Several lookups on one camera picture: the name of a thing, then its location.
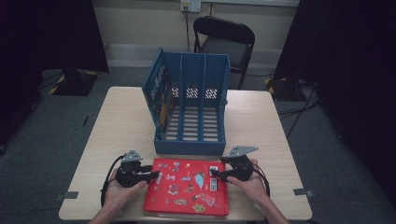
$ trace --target electrical outlet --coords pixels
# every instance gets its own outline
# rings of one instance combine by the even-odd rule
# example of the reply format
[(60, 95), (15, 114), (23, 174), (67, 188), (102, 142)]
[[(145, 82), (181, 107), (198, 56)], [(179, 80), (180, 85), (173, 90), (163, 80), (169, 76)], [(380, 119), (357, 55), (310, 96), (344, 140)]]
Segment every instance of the electrical outlet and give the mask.
[(180, 0), (180, 11), (190, 11), (191, 0)]
[(201, 1), (191, 0), (191, 12), (201, 12)]
[(180, 0), (180, 11), (201, 12), (201, 0)]

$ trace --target black folding chair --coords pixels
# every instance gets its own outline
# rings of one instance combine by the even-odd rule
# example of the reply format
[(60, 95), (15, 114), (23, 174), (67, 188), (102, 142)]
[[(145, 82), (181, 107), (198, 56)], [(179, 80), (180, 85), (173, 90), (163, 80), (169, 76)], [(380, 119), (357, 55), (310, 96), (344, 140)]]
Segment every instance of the black folding chair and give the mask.
[[(194, 21), (194, 53), (228, 54), (231, 72), (241, 74), (238, 90), (241, 89), (248, 69), (255, 35), (245, 24), (204, 16)], [(199, 35), (207, 39), (201, 46)]]

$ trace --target wall baseboard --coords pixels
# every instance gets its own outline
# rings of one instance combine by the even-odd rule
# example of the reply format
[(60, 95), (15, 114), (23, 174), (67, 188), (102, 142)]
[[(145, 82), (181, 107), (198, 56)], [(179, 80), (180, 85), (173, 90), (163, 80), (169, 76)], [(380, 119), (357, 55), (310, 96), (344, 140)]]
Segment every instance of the wall baseboard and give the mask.
[[(105, 44), (109, 67), (151, 67), (159, 46)], [(163, 46), (167, 52), (187, 52), (186, 47)], [(276, 68), (282, 49), (254, 49), (249, 68)]]

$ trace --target chair seat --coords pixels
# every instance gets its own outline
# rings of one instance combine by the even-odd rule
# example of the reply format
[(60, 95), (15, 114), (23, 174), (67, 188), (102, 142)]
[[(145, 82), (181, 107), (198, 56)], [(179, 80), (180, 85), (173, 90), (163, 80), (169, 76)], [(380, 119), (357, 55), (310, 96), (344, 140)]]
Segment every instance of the chair seat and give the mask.
[(228, 54), (231, 68), (242, 69), (248, 59), (249, 45), (209, 36), (199, 52)]

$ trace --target handheld controller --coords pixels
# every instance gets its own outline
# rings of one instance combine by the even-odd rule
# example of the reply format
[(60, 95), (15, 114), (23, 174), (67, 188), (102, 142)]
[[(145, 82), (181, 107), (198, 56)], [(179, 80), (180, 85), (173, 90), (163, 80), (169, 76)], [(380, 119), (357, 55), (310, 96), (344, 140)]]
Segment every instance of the handheld controller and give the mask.
[(122, 158), (120, 168), (116, 174), (116, 180), (121, 186), (131, 188), (142, 180), (149, 182), (151, 179), (158, 177), (160, 172), (151, 172), (151, 165), (141, 166), (140, 161), (142, 160), (143, 157), (133, 149)]
[(233, 147), (226, 157), (220, 157), (221, 162), (230, 163), (233, 169), (223, 172), (211, 170), (210, 172), (222, 182), (227, 182), (228, 176), (247, 181), (253, 173), (254, 167), (246, 154), (257, 149), (257, 147)]

